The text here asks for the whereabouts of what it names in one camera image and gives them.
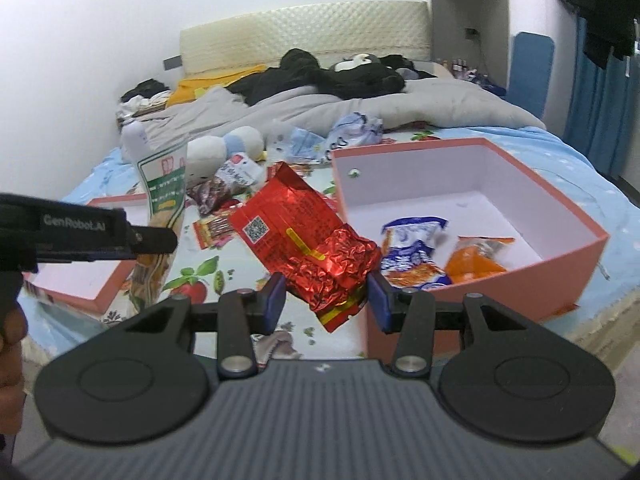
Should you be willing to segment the person's left hand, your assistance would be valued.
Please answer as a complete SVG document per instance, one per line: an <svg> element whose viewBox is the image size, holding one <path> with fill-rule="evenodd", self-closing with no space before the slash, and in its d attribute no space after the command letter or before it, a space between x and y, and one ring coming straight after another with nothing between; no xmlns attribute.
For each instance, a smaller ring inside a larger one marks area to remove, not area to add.
<svg viewBox="0 0 640 480"><path fill-rule="evenodd" d="M0 422L1 433L15 436L21 429L24 406L22 341L28 324L21 306L14 302L1 329Z"/></svg>

